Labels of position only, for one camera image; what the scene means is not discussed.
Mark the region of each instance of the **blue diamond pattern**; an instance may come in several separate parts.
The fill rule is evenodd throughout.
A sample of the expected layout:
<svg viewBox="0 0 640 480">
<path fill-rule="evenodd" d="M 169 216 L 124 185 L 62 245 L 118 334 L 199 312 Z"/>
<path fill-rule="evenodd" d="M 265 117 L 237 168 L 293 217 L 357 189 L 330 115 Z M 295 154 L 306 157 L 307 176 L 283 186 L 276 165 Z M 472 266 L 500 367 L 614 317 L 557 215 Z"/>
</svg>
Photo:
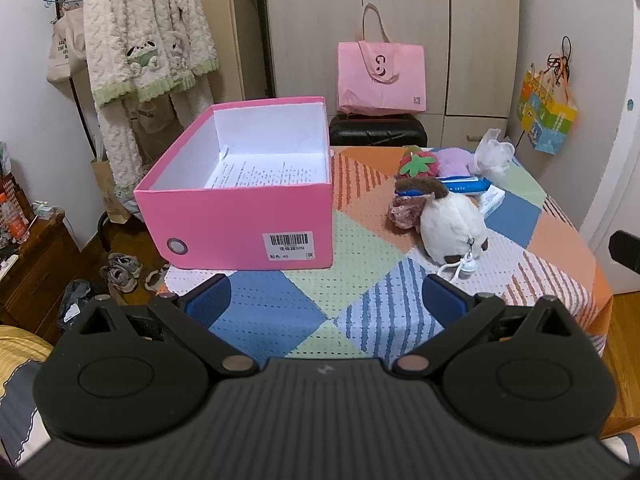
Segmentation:
<svg viewBox="0 0 640 480">
<path fill-rule="evenodd" d="M 327 320 L 280 271 L 240 271 L 229 280 L 231 304 L 209 331 L 260 366 L 287 355 Z"/>
<path fill-rule="evenodd" d="M 335 325 L 357 348 L 389 366 L 442 330 L 422 304 L 425 276 L 411 258 L 401 260 L 335 318 Z"/>
<path fill-rule="evenodd" d="M 507 191 L 504 202 L 484 221 L 489 229 L 526 248 L 531 241 L 542 209 Z"/>
</svg>

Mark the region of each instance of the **purple plush toy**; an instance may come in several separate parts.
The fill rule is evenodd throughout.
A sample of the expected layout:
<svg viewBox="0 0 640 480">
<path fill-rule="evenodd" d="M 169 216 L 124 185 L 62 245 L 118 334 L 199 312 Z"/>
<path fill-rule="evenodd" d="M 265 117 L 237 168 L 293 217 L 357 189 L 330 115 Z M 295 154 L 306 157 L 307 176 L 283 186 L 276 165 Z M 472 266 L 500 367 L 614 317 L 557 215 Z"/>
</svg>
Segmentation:
<svg viewBox="0 0 640 480">
<path fill-rule="evenodd" d="M 473 153 L 462 148 L 446 148 L 438 151 L 438 163 L 440 168 L 438 176 L 471 176 L 469 162 L 473 159 Z"/>
</svg>

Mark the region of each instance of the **plastic bottle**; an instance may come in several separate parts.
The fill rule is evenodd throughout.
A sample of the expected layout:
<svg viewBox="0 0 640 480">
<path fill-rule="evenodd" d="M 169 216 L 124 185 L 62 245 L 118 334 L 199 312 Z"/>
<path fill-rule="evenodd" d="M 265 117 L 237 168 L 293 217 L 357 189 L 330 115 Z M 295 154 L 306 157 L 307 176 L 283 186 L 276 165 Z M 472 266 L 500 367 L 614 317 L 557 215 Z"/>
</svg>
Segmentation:
<svg viewBox="0 0 640 480">
<path fill-rule="evenodd" d="M 9 234 L 15 238 L 19 244 L 23 244 L 29 238 L 27 226 L 22 221 L 22 215 L 18 213 L 15 205 L 9 200 L 5 193 L 0 193 L 0 213 Z"/>
</svg>

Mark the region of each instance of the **open shoe box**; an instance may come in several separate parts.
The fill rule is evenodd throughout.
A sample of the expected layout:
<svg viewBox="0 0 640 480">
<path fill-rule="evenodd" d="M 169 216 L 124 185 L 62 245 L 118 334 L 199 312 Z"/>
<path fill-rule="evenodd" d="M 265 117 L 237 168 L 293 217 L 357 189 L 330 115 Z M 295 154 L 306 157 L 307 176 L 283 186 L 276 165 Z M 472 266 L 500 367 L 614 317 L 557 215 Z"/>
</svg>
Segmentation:
<svg viewBox="0 0 640 480">
<path fill-rule="evenodd" d="M 135 197 L 163 258 L 182 269 L 320 269 L 333 263 L 324 99 L 213 105 Z"/>
</svg>

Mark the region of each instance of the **white plush toy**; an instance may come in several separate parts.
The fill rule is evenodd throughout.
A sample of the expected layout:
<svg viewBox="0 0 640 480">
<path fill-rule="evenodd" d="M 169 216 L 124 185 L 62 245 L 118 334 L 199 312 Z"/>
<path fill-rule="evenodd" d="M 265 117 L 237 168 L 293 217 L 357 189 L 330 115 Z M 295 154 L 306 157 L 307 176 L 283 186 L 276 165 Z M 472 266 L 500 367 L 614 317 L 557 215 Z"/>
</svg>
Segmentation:
<svg viewBox="0 0 640 480">
<path fill-rule="evenodd" d="M 484 217 L 465 195 L 450 193 L 436 178 L 404 178 L 396 191 L 416 190 L 421 196 L 396 196 L 389 218 L 400 228 L 418 229 L 427 254 L 438 264 L 453 264 L 469 251 L 477 259 L 488 249 Z"/>
</svg>

